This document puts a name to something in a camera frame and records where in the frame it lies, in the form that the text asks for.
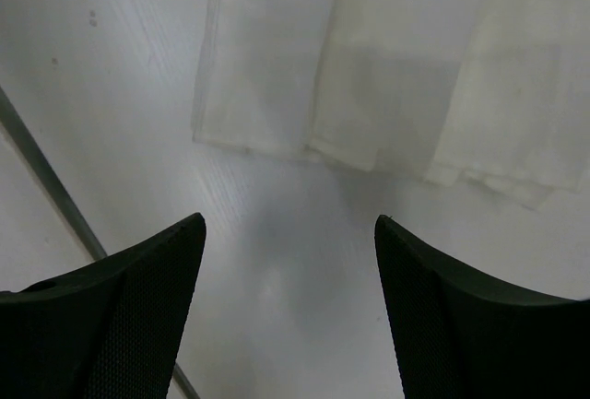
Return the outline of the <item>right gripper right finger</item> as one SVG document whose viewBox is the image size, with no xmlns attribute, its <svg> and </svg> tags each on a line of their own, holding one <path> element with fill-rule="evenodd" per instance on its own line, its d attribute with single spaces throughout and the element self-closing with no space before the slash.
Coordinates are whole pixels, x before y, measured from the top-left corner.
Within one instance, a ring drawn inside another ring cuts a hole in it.
<svg viewBox="0 0 590 399">
<path fill-rule="evenodd" d="M 522 288 L 380 216 L 374 243 L 407 398 L 585 398 L 589 303 Z"/>
</svg>

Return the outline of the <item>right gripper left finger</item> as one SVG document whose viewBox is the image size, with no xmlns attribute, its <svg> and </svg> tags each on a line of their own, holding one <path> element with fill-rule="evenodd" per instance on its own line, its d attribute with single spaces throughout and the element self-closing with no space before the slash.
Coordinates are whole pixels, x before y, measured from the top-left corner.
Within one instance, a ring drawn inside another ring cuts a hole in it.
<svg viewBox="0 0 590 399">
<path fill-rule="evenodd" d="M 166 397 L 205 239 L 195 213 L 93 264 L 2 292 L 2 397 Z"/>
</svg>

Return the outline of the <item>white pleated skirt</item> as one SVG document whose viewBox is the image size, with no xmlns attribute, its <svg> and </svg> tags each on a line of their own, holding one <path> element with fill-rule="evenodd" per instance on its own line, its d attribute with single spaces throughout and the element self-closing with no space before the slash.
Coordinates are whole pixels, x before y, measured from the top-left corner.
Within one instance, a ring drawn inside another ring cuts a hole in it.
<svg viewBox="0 0 590 399">
<path fill-rule="evenodd" d="M 589 0 L 207 0 L 196 140 L 480 182 L 589 173 Z"/>
</svg>

